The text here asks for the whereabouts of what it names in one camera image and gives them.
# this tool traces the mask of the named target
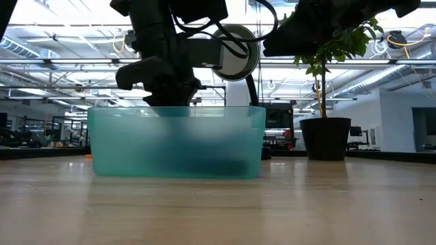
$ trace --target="potted plant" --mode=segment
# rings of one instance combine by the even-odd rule
[[[371,38],[377,38],[375,31],[383,33],[378,21],[372,17],[357,27],[336,31],[333,39],[320,46],[316,54],[304,54],[295,56],[294,63],[309,65],[306,74],[312,74],[317,81],[321,76],[321,97],[320,118],[306,119],[300,121],[300,128],[305,140],[307,156],[313,160],[342,161],[345,158],[348,132],[351,126],[349,118],[328,118],[326,111],[326,68],[327,62],[334,59],[339,62],[346,58],[364,56],[367,51],[367,44]]]

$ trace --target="plant stem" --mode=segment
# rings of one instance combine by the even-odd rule
[[[324,60],[322,61],[322,89],[321,89],[321,93],[322,93],[322,106],[321,106],[321,110],[322,110],[322,118],[327,118],[327,114],[326,114],[326,58],[324,57]]]

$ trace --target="yellow cable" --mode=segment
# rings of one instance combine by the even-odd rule
[[[409,52],[407,51],[407,47],[404,47],[404,52],[406,52],[407,58],[410,59],[410,55],[409,55]]]
[[[124,45],[125,45],[125,35],[123,36],[123,46],[121,47],[121,50],[118,50],[115,46],[115,38],[116,36],[114,35],[114,41],[112,42],[112,47],[114,48],[115,52],[121,53],[124,51]]]
[[[321,106],[321,95],[320,95],[320,89],[318,87],[318,79],[315,76],[315,88],[316,88],[316,96],[318,98],[318,106],[320,107],[320,114],[321,114],[321,118],[324,117],[324,113],[322,112],[322,106]]]
[[[416,41],[416,42],[414,42],[414,43],[412,43],[412,44],[398,44],[398,43],[396,43],[396,42],[393,42],[393,41],[390,40],[390,37],[392,37],[392,35],[389,35],[389,36],[388,36],[388,42],[390,42],[391,44],[395,44],[395,45],[397,45],[397,46],[402,46],[402,47],[413,46],[413,45],[415,45],[415,44],[419,44],[420,42],[424,41],[424,39],[425,39],[425,37],[426,37],[426,36],[425,36],[426,34],[427,34],[427,29],[425,30],[425,34],[424,34],[424,36],[421,38],[421,40]]]

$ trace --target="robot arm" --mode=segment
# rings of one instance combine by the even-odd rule
[[[118,87],[131,90],[133,84],[142,82],[144,89],[152,92],[144,98],[150,106],[189,106],[197,90],[202,88],[193,74],[193,67],[220,69],[222,50],[231,50],[223,40],[235,42],[246,52],[238,54],[232,50],[232,54],[240,58],[250,55],[241,42],[263,40],[265,56],[313,54],[332,39],[335,31],[355,27],[390,8],[394,8],[398,16],[404,16],[420,4],[420,0],[300,0],[294,15],[277,28],[277,15],[272,5],[266,0],[256,1],[273,13],[275,27],[264,37],[248,40],[232,37],[219,24],[228,17],[225,0],[112,0],[112,8],[130,16],[136,36],[132,46],[142,58],[118,70]],[[201,18],[210,21],[195,29],[181,26],[177,17],[184,23]],[[184,33],[176,33],[174,23]],[[213,24],[226,37],[188,38]],[[252,79],[247,81],[249,85],[253,83]]]

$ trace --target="black plant pot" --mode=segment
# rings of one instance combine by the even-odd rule
[[[300,121],[307,156],[311,160],[343,161],[347,148],[349,118],[314,118]]]

